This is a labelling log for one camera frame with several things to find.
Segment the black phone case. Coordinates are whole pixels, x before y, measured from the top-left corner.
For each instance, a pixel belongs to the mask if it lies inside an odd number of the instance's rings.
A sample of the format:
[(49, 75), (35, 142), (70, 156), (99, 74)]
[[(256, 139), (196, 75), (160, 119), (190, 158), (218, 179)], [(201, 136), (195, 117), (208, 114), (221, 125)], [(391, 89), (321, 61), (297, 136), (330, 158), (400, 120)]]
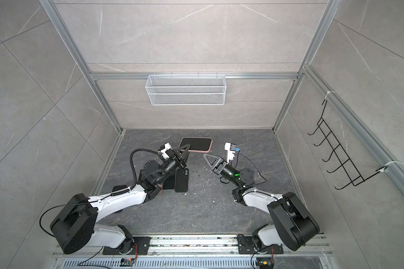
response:
[(175, 188), (177, 193), (185, 193), (189, 189), (189, 169), (178, 168), (175, 175)]

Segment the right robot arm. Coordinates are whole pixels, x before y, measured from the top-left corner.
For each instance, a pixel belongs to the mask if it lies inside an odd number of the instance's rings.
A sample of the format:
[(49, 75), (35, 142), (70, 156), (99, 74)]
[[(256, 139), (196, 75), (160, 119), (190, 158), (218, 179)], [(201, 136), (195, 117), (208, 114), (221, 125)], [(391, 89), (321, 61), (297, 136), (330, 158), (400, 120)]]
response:
[(252, 233), (252, 242), (257, 249), (283, 244), (297, 251), (319, 234), (317, 221), (295, 193), (275, 195), (261, 191), (255, 186), (255, 175), (251, 169), (237, 170), (215, 155), (204, 154), (203, 157), (215, 174), (237, 186), (232, 190), (235, 202), (270, 215), (273, 223)]

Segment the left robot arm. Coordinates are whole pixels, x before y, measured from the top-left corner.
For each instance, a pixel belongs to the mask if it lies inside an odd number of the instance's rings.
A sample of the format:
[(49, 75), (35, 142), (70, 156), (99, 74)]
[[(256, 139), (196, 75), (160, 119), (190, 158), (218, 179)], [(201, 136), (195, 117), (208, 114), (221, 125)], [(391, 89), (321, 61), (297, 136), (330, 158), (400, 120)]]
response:
[(130, 253), (135, 248), (131, 233), (123, 225), (108, 226), (99, 221), (154, 199), (170, 175), (186, 168), (190, 147), (186, 144), (173, 149), (169, 143), (165, 144), (156, 152), (163, 162), (146, 162), (140, 174), (134, 175), (135, 181), (130, 187), (120, 187), (99, 196), (87, 197), (82, 193), (73, 196), (50, 224), (63, 253), (73, 254), (88, 246), (110, 248), (119, 254)]

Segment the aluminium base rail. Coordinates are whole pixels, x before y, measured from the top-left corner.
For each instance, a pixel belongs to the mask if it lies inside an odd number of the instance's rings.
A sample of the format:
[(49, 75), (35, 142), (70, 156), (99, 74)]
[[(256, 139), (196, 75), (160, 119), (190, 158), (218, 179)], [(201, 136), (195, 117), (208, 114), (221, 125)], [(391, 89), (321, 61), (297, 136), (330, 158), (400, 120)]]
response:
[(137, 235), (127, 255), (84, 247), (65, 255), (55, 248), (51, 269), (336, 269), (323, 234), (297, 251), (283, 244), (257, 250), (249, 234)]

